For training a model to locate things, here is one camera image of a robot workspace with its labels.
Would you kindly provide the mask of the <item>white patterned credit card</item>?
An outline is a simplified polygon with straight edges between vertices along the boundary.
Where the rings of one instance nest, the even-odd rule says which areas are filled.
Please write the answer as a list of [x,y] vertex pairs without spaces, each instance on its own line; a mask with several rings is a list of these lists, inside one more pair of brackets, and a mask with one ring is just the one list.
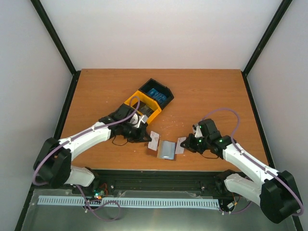
[[151,133],[150,133],[151,141],[148,142],[148,149],[153,150],[153,151],[157,151],[158,143],[159,143],[159,137],[160,137],[160,135],[158,133],[151,131]]

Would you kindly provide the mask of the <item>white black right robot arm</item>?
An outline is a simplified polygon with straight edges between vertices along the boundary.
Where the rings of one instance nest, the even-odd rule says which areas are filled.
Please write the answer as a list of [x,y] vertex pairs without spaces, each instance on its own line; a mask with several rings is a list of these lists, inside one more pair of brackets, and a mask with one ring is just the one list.
[[232,136],[222,136],[212,119],[193,125],[193,132],[180,144],[182,148],[203,154],[209,150],[218,158],[236,166],[242,173],[225,170],[217,176],[220,194],[233,192],[255,203],[273,223],[289,216],[300,216],[303,203],[293,175],[279,172],[249,154]]

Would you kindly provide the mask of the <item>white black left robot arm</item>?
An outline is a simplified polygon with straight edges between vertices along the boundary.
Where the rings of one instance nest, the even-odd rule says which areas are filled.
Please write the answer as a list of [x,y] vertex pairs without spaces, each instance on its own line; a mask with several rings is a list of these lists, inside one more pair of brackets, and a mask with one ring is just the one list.
[[151,141],[147,133],[148,116],[123,104],[91,127],[63,139],[47,139],[34,163],[32,183],[57,189],[65,184],[79,185],[88,193],[96,193],[100,181],[88,167],[76,167],[73,160],[100,142],[123,136],[130,143]]

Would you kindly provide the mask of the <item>brown leather card holder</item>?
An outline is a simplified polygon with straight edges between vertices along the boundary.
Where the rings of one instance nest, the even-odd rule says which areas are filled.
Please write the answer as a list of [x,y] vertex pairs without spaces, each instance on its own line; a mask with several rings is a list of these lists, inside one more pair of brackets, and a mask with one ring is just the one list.
[[171,141],[152,140],[147,147],[146,154],[159,159],[175,161],[176,143]]

